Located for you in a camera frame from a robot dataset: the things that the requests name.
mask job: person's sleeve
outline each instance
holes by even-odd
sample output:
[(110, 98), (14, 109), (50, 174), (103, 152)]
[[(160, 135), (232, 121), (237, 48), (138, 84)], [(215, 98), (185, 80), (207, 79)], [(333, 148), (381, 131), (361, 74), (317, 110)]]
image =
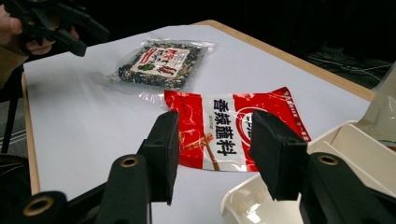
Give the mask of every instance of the person's sleeve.
[(23, 64), (27, 58), (28, 56), (0, 47), (0, 89), (4, 88), (12, 71)]

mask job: white plastic container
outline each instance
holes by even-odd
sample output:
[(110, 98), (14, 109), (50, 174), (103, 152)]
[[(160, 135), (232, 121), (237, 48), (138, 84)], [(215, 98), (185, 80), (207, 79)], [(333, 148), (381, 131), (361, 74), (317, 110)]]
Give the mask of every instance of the white plastic container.
[[(308, 153), (327, 152), (343, 159), (365, 186), (396, 198), (396, 153), (348, 121), (308, 144)], [(260, 174), (231, 189), (223, 198), (224, 224), (303, 223), (300, 201), (274, 202)]]

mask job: table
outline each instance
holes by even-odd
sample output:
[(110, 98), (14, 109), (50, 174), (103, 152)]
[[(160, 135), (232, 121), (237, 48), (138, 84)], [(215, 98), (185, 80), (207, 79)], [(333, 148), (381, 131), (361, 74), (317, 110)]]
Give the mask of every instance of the table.
[[(163, 27), (155, 34), (218, 43), (194, 77), (191, 92), (268, 92), (286, 86), (313, 139), (362, 118), (375, 93), (216, 21)], [(134, 154), (166, 108), (92, 77), (116, 71), (149, 33), (25, 65), (22, 85), (32, 191), (59, 190), (71, 200), (106, 182), (111, 163)], [(153, 223), (221, 223), (228, 190), (256, 173), (178, 166), (171, 206), (153, 203)]]

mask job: human hand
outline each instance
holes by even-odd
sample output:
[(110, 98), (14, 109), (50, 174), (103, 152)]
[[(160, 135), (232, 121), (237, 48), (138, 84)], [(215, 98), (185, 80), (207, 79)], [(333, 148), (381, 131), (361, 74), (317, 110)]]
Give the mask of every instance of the human hand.
[[(18, 35), (23, 32), (22, 22), (13, 18), (6, 12), (4, 5), (0, 6), (0, 46), (6, 49), (14, 51), (19, 54), (24, 54), (21, 50), (21, 43)], [(78, 38), (78, 33), (75, 28), (72, 27), (70, 34)], [(44, 39), (42, 45), (40, 45), (36, 40), (31, 40), (25, 43), (25, 48), (30, 50), (31, 54), (42, 55), (48, 53), (54, 41), (48, 41)]]

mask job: red and white package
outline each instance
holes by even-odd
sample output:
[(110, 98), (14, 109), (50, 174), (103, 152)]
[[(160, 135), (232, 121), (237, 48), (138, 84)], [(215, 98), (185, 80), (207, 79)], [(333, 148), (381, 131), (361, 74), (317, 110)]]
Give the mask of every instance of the red and white package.
[(164, 91), (169, 110), (179, 112), (179, 163), (215, 170), (257, 172), (250, 149), (251, 114), (265, 110), (311, 141), (288, 88), (267, 93), (201, 95)]

